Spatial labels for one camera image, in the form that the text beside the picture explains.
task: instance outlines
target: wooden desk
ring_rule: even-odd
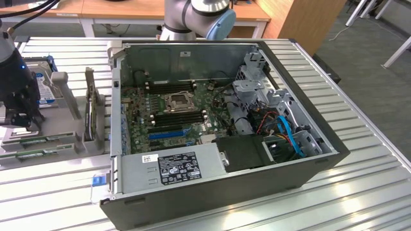
[[[58,3],[58,7],[54,10],[46,11],[40,17],[34,18],[30,22],[33,23],[80,23],[81,9],[84,0],[66,0]],[[0,14],[13,13],[28,9],[28,5],[13,6],[0,9]],[[4,22],[20,22],[26,16],[33,15],[33,13],[25,14],[22,16],[2,18]]]
[[[235,26],[255,27],[252,38],[261,38],[271,20],[267,13],[253,2],[239,2],[233,9],[237,14]],[[164,0],[85,0],[80,20],[86,37],[94,37],[93,24],[160,25],[164,23]]]

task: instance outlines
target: aluminum table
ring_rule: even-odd
[[[106,42],[102,38],[30,38],[17,45],[22,56],[54,57],[58,70],[68,72],[74,95],[85,92],[81,71],[86,66],[94,69],[98,91],[106,95],[108,117]],[[265,42],[351,150],[349,156],[299,189],[134,230],[408,229],[409,162],[299,44],[284,39]],[[109,132],[108,118],[105,127]],[[0,230],[114,230],[89,200],[90,178],[108,169],[109,156],[104,154],[0,171]]]

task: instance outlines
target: desk leg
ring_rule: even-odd
[[[383,64],[385,68],[391,66],[391,64],[395,62],[395,60],[399,58],[399,56],[404,53],[404,51],[411,47],[411,37],[404,42],[404,44],[400,46],[400,48],[396,50],[388,61]]]
[[[94,31],[92,29],[93,19],[92,18],[80,18],[80,23],[82,26],[82,31],[85,37],[94,37]]]
[[[391,2],[392,2],[392,0],[388,0],[388,1],[387,1],[387,3],[385,3],[385,5],[384,5],[383,9],[380,9],[377,15],[375,16],[375,19],[379,19],[379,18],[380,18],[380,16],[383,15],[383,13],[384,13],[384,11],[385,11],[385,9],[387,9],[387,6],[389,5]]]
[[[264,22],[264,21],[257,23],[257,26],[256,26],[255,31],[252,33],[252,38],[253,39],[263,38],[263,33],[264,33],[265,25],[267,25],[267,22]]]
[[[369,12],[369,10],[371,10],[371,7],[373,7],[373,3],[376,2],[376,0],[371,0],[369,1],[369,3],[368,3],[368,5],[367,5],[367,7],[365,7],[365,10],[361,12],[361,14],[360,14],[360,18],[364,18],[365,17],[365,15],[367,15],[367,13]]]
[[[347,21],[347,23],[345,23],[345,26],[351,26],[351,25],[352,25],[353,20],[356,19],[357,14],[359,14],[359,12],[360,12],[360,9],[361,9],[361,7],[364,6],[365,2],[367,2],[367,0],[360,0],[359,5],[357,5],[357,7],[355,8],[355,10],[353,10],[353,12],[352,12],[352,15],[351,15],[351,17],[349,17],[349,19],[348,19],[348,21]]]

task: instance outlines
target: warning label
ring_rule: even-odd
[[[168,185],[201,178],[195,152],[159,157],[161,184]]]

